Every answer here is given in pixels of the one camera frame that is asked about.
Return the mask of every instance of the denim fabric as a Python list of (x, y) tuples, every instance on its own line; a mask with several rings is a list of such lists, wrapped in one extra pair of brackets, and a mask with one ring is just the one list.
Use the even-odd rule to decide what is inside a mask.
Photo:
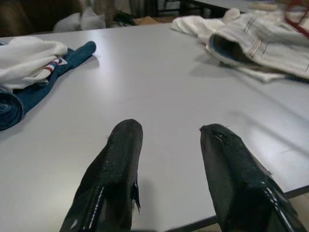
[(58, 77), (82, 64), (91, 57), (95, 50), (96, 44), (93, 41), (86, 43), (76, 51), (68, 49), (68, 53), (63, 57), (67, 64), (58, 65), (48, 78), (49, 82), (45, 86), (33, 84), (14, 93), (0, 89), (0, 131), (20, 122), (26, 112), (31, 110), (50, 92)]

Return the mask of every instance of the gray table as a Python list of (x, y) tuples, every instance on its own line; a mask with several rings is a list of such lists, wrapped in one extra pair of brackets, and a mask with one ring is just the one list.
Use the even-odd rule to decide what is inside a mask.
[(210, 123), (241, 136), (290, 196), (308, 190), (309, 85), (263, 85), (219, 67), (168, 24), (38, 37), (71, 48), (93, 40), (98, 49), (0, 132), (1, 231), (58, 231), (86, 168), (126, 118), (144, 130), (133, 228), (211, 223), (199, 145), (199, 128)]

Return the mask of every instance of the table surface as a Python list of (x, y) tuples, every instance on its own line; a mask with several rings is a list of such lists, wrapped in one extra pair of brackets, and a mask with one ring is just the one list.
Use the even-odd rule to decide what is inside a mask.
[(135, 229), (164, 231), (215, 214), (202, 125), (237, 133), (284, 191), (309, 185), (309, 85), (264, 85), (220, 67), (169, 24), (38, 37), (74, 49), (93, 40), (98, 48), (0, 132), (1, 231), (59, 231), (86, 168), (128, 118), (144, 131)]

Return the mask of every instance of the white towel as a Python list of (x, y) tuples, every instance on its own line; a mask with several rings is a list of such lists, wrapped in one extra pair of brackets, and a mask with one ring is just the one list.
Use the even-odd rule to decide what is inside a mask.
[[(299, 13), (292, 13), (291, 17), (298, 18)], [(246, 23), (248, 23), (249, 21), (249, 31), (245, 32)], [(303, 51), (303, 55), (296, 58), (295, 61), (300, 61), (301, 59), (306, 60), (307, 55), (305, 55), (305, 53), (308, 52), (306, 46), (307, 42), (309, 41), (302, 34), (295, 32), (292, 27), (285, 24), (284, 15), (280, 11), (271, 13), (263, 11), (253, 11), (250, 14), (243, 14), (240, 16), (240, 14), (237, 14), (236, 9), (230, 9), (225, 13), (225, 16), (222, 20), (203, 19), (199, 16), (180, 17), (176, 18), (172, 22), (171, 28), (186, 34), (197, 36), (201, 42), (206, 44), (206, 50), (208, 50), (218, 60), (226, 64), (232, 65), (238, 71), (254, 77), (262, 82), (286, 78), (287, 74), (282, 72), (276, 73), (276, 71), (274, 70), (271, 70), (270, 72), (266, 72), (265, 69), (258, 70), (259, 66), (266, 66), (268, 68), (278, 69), (286, 73), (292, 73), (302, 77), (306, 77), (306, 75), (300, 75), (303, 74), (303, 71), (299, 70), (299, 64), (296, 64), (296, 62), (294, 63), (294, 61), (291, 62), (291, 59), (287, 59), (291, 58), (291, 56), (287, 55), (283, 59), (285, 61), (285, 64), (287, 65), (286, 68), (281, 68), (282, 59), (277, 59), (281, 56), (282, 52), (288, 52), (286, 54), (290, 54), (292, 52), (295, 56), (298, 56), (298, 51)], [(243, 63), (236, 62), (233, 59), (228, 59), (225, 56), (220, 55), (214, 48), (209, 47), (209, 38), (214, 35), (220, 35), (230, 41), (240, 43), (241, 47), (244, 46), (244, 48), (246, 48), (246, 46), (249, 46), (250, 48), (247, 48), (247, 52), (244, 53), (250, 59), (250, 49), (252, 49), (254, 45), (256, 45), (257, 41), (261, 41), (259, 39), (260, 37), (263, 38), (265, 43), (274, 43), (275, 47), (272, 44), (267, 49), (266, 54), (263, 54), (262, 59), (257, 58), (257, 56), (255, 59), (251, 59), (252, 61), (258, 63), (257, 65), (254, 65), (253, 68), (251, 68), (250, 65), (244, 65)], [(259, 55), (261, 55), (261, 49), (263, 53), (265, 43), (263, 43), (264, 47), (259, 47)]]
[(67, 52), (68, 48), (57, 41), (31, 36), (12, 39), (0, 46), (0, 87), (12, 92), (46, 82), (46, 75), (39, 75), (43, 68)]

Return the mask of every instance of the folded fabric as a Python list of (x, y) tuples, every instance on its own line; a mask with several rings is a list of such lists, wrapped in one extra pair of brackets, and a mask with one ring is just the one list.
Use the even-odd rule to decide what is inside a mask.
[(0, 46), (0, 86), (12, 92), (37, 82), (45, 82), (38, 75), (53, 60), (65, 55), (68, 48), (57, 41), (43, 41), (25, 36)]
[(209, 37), (219, 28), (240, 17), (236, 8), (228, 10), (222, 19), (204, 19), (201, 16), (191, 15), (175, 18), (171, 29), (196, 36), (201, 42), (208, 44)]
[(23, 119), (26, 112), (38, 104), (52, 89), (58, 77), (86, 61), (96, 50), (94, 42), (88, 42), (76, 51), (71, 49), (64, 56), (65, 65), (58, 65), (48, 78), (48, 84), (33, 84), (14, 93), (0, 89), (0, 131), (12, 127)]
[(220, 61), (309, 79), (309, 40), (254, 14), (242, 15), (210, 37), (209, 51)]
[(74, 13), (61, 19), (54, 26), (53, 32), (68, 32), (77, 30), (92, 30), (106, 28), (105, 16), (97, 15), (91, 7), (87, 7), (83, 13)]
[[(282, 12), (253, 11), (240, 16), (236, 10), (233, 11), (232, 9), (227, 11), (223, 19), (203, 19), (199, 16), (176, 18), (171, 28), (197, 36), (201, 42), (207, 45), (206, 50), (218, 60), (262, 82), (286, 78), (292, 74), (299, 75), (302, 72), (300, 70), (298, 73), (295, 72), (299, 66), (294, 66), (286, 58), (290, 57), (291, 52), (298, 56), (299, 49), (305, 54), (308, 40), (284, 22)], [(290, 13), (291, 18), (297, 19), (299, 16), (299, 13)], [(267, 46), (266, 54), (261, 45), (262, 52), (258, 49), (259, 52), (255, 60), (251, 58), (251, 52), (246, 53), (242, 50), (242, 46), (251, 46), (250, 48), (253, 49), (256, 48), (257, 41), (260, 41), (261, 44), (264, 42), (264, 47), (265, 44), (272, 45)], [(258, 58), (258, 55), (263, 52), (263, 57)], [(282, 52), (285, 52), (285, 58), (282, 56), (282, 60), (277, 59)], [(298, 61), (300, 60), (304, 62), (306, 58), (300, 55)]]

